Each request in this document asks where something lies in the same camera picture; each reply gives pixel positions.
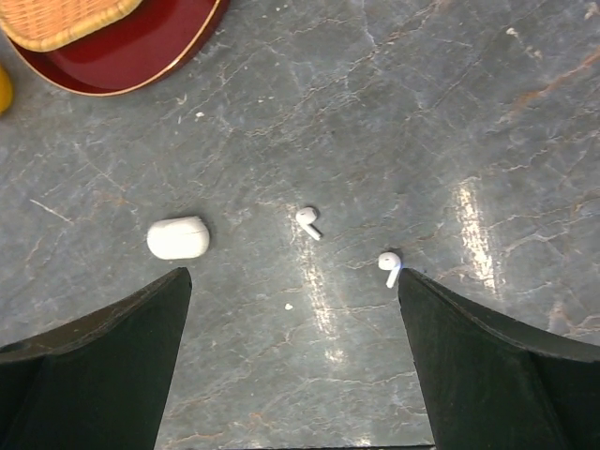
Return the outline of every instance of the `earbud stem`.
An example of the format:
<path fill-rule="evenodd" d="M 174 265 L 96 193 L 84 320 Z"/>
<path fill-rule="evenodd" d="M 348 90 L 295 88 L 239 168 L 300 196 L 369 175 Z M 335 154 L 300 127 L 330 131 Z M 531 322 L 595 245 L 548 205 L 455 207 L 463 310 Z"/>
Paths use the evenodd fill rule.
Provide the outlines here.
<path fill-rule="evenodd" d="M 394 285 L 396 284 L 396 280 L 398 279 L 398 275 L 400 275 L 401 268 L 402 268 L 402 266 L 399 264 L 396 267 L 394 267 L 392 270 L 390 270 L 390 276 L 387 278 L 385 286 L 387 286 L 390 289 L 394 288 Z"/>
<path fill-rule="evenodd" d="M 313 239 L 320 241 L 321 240 L 321 233 L 317 231 L 316 228 L 314 228 L 311 225 L 300 225 L 303 230 L 305 230 L 308 234 L 310 234 L 310 237 L 312 237 Z"/>

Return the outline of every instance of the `woven basket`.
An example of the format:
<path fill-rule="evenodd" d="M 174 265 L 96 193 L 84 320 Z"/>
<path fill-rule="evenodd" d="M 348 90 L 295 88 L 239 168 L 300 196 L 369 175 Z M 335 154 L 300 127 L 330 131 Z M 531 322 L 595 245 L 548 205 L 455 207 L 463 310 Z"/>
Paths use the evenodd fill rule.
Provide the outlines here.
<path fill-rule="evenodd" d="M 34 52 L 49 52 L 123 19 L 142 0 L 0 0 L 0 27 Z"/>

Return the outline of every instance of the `wireless earbud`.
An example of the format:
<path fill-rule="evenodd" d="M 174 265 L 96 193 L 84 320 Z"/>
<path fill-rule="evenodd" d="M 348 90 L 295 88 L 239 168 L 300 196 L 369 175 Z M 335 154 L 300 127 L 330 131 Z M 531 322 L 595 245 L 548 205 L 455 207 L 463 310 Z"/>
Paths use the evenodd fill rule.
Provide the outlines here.
<path fill-rule="evenodd" d="M 387 278 L 385 286 L 392 289 L 402 269 L 400 257 L 396 253 L 387 251 L 379 255 L 378 265 L 380 269 L 390 271 L 390 276 Z"/>
<path fill-rule="evenodd" d="M 315 227 L 311 225 L 317 219 L 317 211 L 315 208 L 302 208 L 296 213 L 296 221 L 300 224 L 302 229 L 306 231 L 310 236 L 317 241 L 321 239 L 321 233 L 317 231 Z"/>

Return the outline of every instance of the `crack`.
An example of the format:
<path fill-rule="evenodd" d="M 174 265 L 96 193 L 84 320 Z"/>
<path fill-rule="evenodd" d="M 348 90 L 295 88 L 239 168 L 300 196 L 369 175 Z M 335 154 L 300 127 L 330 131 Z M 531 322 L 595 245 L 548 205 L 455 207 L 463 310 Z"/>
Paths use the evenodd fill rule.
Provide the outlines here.
<path fill-rule="evenodd" d="M 517 100 L 513 104 L 512 111 L 507 115 L 508 119 L 513 118 L 516 114 L 520 113 L 527 105 L 529 105 L 533 100 L 545 97 L 547 94 L 551 93 L 558 89 L 563 83 L 567 82 L 571 78 L 575 77 L 579 73 L 591 68 L 594 64 L 600 61 L 600 45 L 596 47 L 596 50 L 589 54 L 579 66 L 575 67 L 572 70 L 564 73 L 563 75 L 557 77 L 552 82 L 550 82 L 545 88 L 538 89 L 535 91 L 526 92 L 517 98 Z"/>
<path fill-rule="evenodd" d="M 29 199 L 29 202 L 36 204 L 37 206 L 39 206 L 40 208 L 42 208 L 45 211 L 48 211 L 50 214 L 52 214 L 53 216 L 57 216 L 58 218 L 63 219 L 66 223 L 68 223 L 69 225 L 73 225 L 73 221 L 70 218 L 66 218 L 65 216 L 63 216 L 60 213 L 57 213 L 56 211 L 54 211 L 53 209 L 49 208 L 48 206 L 46 206 L 43 203 L 40 203 L 38 201 L 35 201 L 33 199 Z"/>
<path fill-rule="evenodd" d="M 77 150 L 77 152 L 85 159 L 85 162 L 95 171 L 98 172 L 99 175 L 101 175 L 102 177 L 104 177 L 106 180 L 108 180 L 113 186 L 115 186 L 117 189 L 119 189 L 121 192 L 125 192 L 125 189 L 119 185 L 116 181 L 114 181 L 110 175 L 104 171 L 102 171 L 98 166 L 96 166 L 89 158 L 89 156 L 87 156 L 87 154 L 81 149 L 81 147 L 75 143 L 75 149 Z"/>
<path fill-rule="evenodd" d="M 180 438 L 180 439 L 175 439 L 173 441 L 169 441 L 169 443 L 167 443 L 164 447 L 162 447 L 163 449 L 169 449 L 169 448 L 173 448 L 175 445 L 179 444 L 179 443 L 187 443 L 188 441 L 194 441 L 197 439 L 215 439 L 218 438 L 220 436 L 223 435 L 223 432 L 220 431 L 219 433 L 215 433 L 215 434 L 200 434 L 200 433 L 194 433 L 190 436 L 186 436 L 185 438 Z"/>

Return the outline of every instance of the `white speck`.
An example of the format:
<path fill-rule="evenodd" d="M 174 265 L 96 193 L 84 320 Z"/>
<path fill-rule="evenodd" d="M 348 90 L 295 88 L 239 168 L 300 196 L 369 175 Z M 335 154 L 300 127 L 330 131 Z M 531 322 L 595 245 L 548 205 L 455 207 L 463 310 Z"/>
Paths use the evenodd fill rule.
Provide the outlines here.
<path fill-rule="evenodd" d="M 594 14 L 598 14 L 600 16 L 600 8 L 596 2 L 590 2 L 588 3 L 588 12 L 586 12 L 584 19 L 587 21 Z"/>

